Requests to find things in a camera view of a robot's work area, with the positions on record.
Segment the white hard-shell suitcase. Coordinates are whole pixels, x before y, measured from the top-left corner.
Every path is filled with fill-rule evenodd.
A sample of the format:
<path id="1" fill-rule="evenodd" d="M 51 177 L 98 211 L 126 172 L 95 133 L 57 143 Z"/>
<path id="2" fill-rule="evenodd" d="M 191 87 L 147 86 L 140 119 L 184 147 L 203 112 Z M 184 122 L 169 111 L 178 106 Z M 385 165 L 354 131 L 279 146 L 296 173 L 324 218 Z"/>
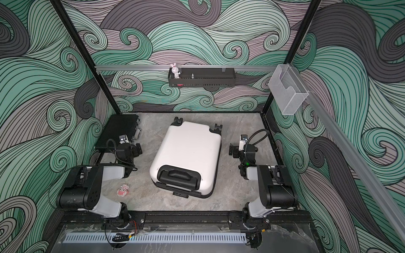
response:
<path id="1" fill-rule="evenodd" d="M 149 170 L 154 185 L 178 197 L 209 198 L 216 184 L 222 128 L 175 117 Z"/>

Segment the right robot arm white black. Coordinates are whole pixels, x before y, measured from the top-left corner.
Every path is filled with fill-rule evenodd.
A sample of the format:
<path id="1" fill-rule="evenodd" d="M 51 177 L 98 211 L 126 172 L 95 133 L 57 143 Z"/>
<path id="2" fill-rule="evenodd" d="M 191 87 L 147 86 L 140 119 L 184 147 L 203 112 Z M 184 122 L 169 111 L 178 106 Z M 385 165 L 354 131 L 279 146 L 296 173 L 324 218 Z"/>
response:
<path id="1" fill-rule="evenodd" d="M 256 162 L 256 146 L 269 135 L 268 130 L 260 129 L 250 137 L 240 135 L 238 145 L 230 144 L 229 155 L 240 161 L 240 175 L 245 180 L 256 181 L 259 189 L 259 197 L 243 208 L 245 220 L 265 218 L 280 210 L 293 210 L 299 204 L 286 166 L 260 165 Z"/>

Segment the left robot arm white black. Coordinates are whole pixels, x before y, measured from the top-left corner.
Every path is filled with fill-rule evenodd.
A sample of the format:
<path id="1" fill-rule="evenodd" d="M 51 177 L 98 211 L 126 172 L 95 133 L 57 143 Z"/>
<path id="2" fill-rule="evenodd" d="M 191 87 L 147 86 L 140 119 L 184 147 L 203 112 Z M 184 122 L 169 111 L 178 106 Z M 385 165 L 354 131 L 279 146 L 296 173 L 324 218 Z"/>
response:
<path id="1" fill-rule="evenodd" d="M 139 143 L 133 144 L 126 136 L 119 137 L 119 144 L 109 139 L 106 145 L 113 145 L 117 163 L 98 163 L 90 166 L 75 166 L 69 171 L 59 191 L 56 205 L 66 211 L 88 211 L 106 219 L 130 220 L 124 203 L 113 201 L 101 193 L 105 181 L 124 179 L 137 171 L 134 158 L 142 155 Z"/>

